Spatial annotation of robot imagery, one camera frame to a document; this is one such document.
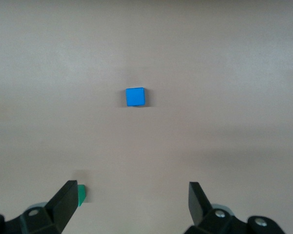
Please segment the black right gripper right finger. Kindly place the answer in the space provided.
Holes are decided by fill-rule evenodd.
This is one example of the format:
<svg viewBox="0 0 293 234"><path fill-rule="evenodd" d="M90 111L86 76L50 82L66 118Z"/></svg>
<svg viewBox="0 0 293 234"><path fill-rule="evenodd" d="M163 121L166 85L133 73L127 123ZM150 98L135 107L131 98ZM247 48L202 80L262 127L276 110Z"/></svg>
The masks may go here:
<svg viewBox="0 0 293 234"><path fill-rule="evenodd" d="M251 216L243 222L222 208L214 208L198 182L190 182L188 208L194 225L187 234L283 234L282 228L272 219Z"/></svg>

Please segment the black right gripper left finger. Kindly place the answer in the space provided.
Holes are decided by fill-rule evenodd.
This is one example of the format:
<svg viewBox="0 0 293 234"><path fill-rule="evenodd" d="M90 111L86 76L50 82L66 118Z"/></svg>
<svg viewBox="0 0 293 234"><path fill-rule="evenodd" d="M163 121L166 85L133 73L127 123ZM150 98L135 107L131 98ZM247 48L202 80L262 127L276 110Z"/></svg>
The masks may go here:
<svg viewBox="0 0 293 234"><path fill-rule="evenodd" d="M78 207L78 183L67 181L44 205L27 209L6 221L0 214L0 234L61 234Z"/></svg>

